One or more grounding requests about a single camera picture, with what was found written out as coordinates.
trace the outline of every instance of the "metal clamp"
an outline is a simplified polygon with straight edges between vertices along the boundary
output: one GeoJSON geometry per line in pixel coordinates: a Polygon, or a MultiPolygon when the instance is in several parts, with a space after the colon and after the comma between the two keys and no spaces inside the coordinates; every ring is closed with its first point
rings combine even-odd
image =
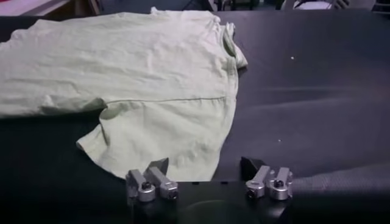
{"type": "Polygon", "coordinates": [[[154,185],[160,188],[160,196],[168,200],[175,200],[178,196],[178,185],[168,179],[157,167],[150,167],[146,171],[146,177],[154,185]]]}
{"type": "Polygon", "coordinates": [[[127,202],[137,198],[141,202],[155,199],[155,186],[146,181],[139,170],[130,170],[126,175],[127,202]]]}
{"type": "Polygon", "coordinates": [[[275,172],[271,172],[271,177],[268,182],[269,196],[275,200],[286,200],[292,197],[291,184],[293,182],[292,172],[289,168],[282,167],[279,173],[274,177],[275,172]]]}
{"type": "Polygon", "coordinates": [[[265,181],[269,176],[269,166],[261,166],[255,177],[245,183],[247,187],[247,196],[250,199],[257,199],[265,194],[265,181]]]}

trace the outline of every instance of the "bolt head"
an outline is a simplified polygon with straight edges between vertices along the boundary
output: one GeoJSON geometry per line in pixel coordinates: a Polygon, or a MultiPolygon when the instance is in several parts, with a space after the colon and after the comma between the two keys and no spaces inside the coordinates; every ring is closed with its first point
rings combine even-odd
{"type": "Polygon", "coordinates": [[[142,185],[141,185],[141,188],[142,188],[142,190],[146,190],[146,189],[149,189],[149,188],[151,188],[152,187],[152,184],[151,184],[151,182],[143,182],[142,183],[142,185]]]}
{"type": "Polygon", "coordinates": [[[177,191],[172,191],[170,193],[168,193],[168,199],[170,200],[175,200],[177,198],[177,191]]]}
{"type": "Polygon", "coordinates": [[[249,199],[251,199],[251,200],[254,200],[254,199],[257,198],[257,194],[256,194],[256,192],[255,192],[254,190],[248,190],[248,191],[246,192],[246,195],[247,195],[247,197],[248,197],[249,199]]]}
{"type": "Polygon", "coordinates": [[[283,181],[281,181],[281,180],[275,180],[274,181],[274,187],[280,188],[280,187],[283,187],[283,186],[284,186],[283,181]]]}

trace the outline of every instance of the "wrinkled fabric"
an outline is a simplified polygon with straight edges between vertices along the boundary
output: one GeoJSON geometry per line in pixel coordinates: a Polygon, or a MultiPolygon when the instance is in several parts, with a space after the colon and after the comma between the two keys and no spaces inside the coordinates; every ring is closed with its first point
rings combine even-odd
{"type": "Polygon", "coordinates": [[[210,180],[232,124],[234,25],[210,12],[39,20],[0,44],[0,116],[104,108],[77,145],[123,178],[168,157],[168,177],[210,180]]]}

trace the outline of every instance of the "black surface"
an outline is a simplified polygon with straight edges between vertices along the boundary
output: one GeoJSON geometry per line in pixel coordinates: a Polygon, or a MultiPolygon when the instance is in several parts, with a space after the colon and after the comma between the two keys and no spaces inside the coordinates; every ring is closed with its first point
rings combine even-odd
{"type": "MultiPolygon", "coordinates": [[[[248,59],[215,180],[241,156],[287,166],[312,211],[385,211],[390,194],[390,21],[365,11],[221,12],[248,59]]],[[[0,40],[36,18],[0,18],[0,40]]],[[[124,182],[75,142],[98,114],[0,121],[1,203],[97,223],[123,219],[124,182]]]]}
{"type": "Polygon", "coordinates": [[[151,12],[151,7],[159,10],[209,10],[213,11],[208,0],[100,0],[102,14],[118,12],[151,12]]]}
{"type": "Polygon", "coordinates": [[[267,164],[260,159],[241,157],[241,160],[239,161],[241,180],[249,181],[253,179],[261,166],[267,166],[267,164]]]}
{"type": "Polygon", "coordinates": [[[176,201],[157,198],[153,203],[135,203],[135,223],[273,224],[292,202],[251,200],[246,192],[245,183],[239,181],[179,183],[176,201]]]}

